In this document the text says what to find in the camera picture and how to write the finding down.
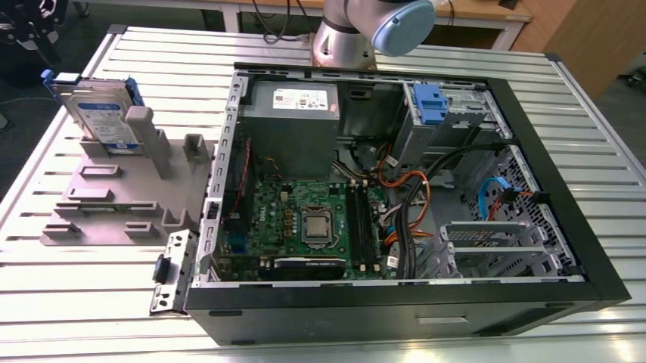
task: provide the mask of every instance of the red wire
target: red wire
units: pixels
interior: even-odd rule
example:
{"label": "red wire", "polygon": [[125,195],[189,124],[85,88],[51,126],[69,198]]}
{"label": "red wire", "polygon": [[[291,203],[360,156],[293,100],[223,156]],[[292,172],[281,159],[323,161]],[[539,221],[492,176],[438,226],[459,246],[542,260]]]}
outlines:
{"label": "red wire", "polygon": [[500,199],[496,199],[494,205],[491,206],[491,211],[488,212],[487,221],[492,221],[495,218],[495,212],[498,212],[498,208],[500,206]]}
{"label": "red wire", "polygon": [[240,204],[240,199],[243,198],[243,188],[244,188],[244,184],[247,183],[249,160],[251,160],[251,140],[247,140],[247,160],[244,161],[244,170],[241,171],[240,184],[237,185],[237,196],[235,197],[235,204],[233,204],[233,209],[231,210],[229,217],[236,212],[237,205]]}

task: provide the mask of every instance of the aluminum workbench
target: aluminum workbench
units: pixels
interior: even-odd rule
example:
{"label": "aluminum workbench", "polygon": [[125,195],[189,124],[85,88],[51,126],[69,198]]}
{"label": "aluminum workbench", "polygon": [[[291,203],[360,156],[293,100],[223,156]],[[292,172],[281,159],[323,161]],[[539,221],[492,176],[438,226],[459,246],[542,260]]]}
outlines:
{"label": "aluminum workbench", "polygon": [[[235,61],[309,64],[308,45],[269,47],[255,35],[131,27],[105,36],[84,76],[129,73],[168,138],[201,133],[217,140]],[[61,109],[0,204],[1,357],[646,361],[646,173],[562,64],[542,54],[438,47],[404,57],[378,56],[378,62],[382,70],[508,79],[632,300],[518,337],[217,348],[189,318],[148,318],[151,273],[163,247],[39,242],[81,158],[81,131]]]}

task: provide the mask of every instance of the table leg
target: table leg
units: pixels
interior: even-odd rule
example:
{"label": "table leg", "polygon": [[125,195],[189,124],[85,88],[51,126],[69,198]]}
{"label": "table leg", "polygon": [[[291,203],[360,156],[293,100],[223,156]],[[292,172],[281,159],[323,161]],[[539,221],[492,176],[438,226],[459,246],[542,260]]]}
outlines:
{"label": "table leg", "polygon": [[514,45],[515,38],[523,29],[524,23],[510,21],[500,31],[498,38],[495,39],[494,46],[491,47],[495,51],[508,51]]}
{"label": "table leg", "polygon": [[227,33],[240,33],[239,11],[237,5],[221,4],[221,16],[224,17],[224,30]]}

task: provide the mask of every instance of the power supply label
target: power supply label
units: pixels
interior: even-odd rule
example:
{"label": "power supply label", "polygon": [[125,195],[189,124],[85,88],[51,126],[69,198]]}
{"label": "power supply label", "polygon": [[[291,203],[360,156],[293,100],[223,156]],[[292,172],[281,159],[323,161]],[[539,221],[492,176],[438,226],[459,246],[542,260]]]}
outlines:
{"label": "power supply label", "polygon": [[276,89],[273,108],[281,110],[328,110],[327,91],[308,89]]}
{"label": "power supply label", "polygon": [[115,150],[137,147],[131,127],[121,121],[123,110],[117,104],[79,103],[79,112],[101,144]]}

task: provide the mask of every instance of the connector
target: connector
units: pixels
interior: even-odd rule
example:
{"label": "connector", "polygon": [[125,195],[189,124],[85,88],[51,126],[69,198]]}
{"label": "connector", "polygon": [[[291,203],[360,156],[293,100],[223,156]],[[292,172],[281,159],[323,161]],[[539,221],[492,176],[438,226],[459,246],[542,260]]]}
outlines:
{"label": "connector", "polygon": [[414,85],[412,91],[422,123],[440,124],[448,114],[448,98],[442,94],[440,88],[436,85]]}
{"label": "connector", "polygon": [[508,187],[503,189],[503,193],[499,195],[499,201],[502,204],[514,204],[516,197],[519,196],[520,189]]}

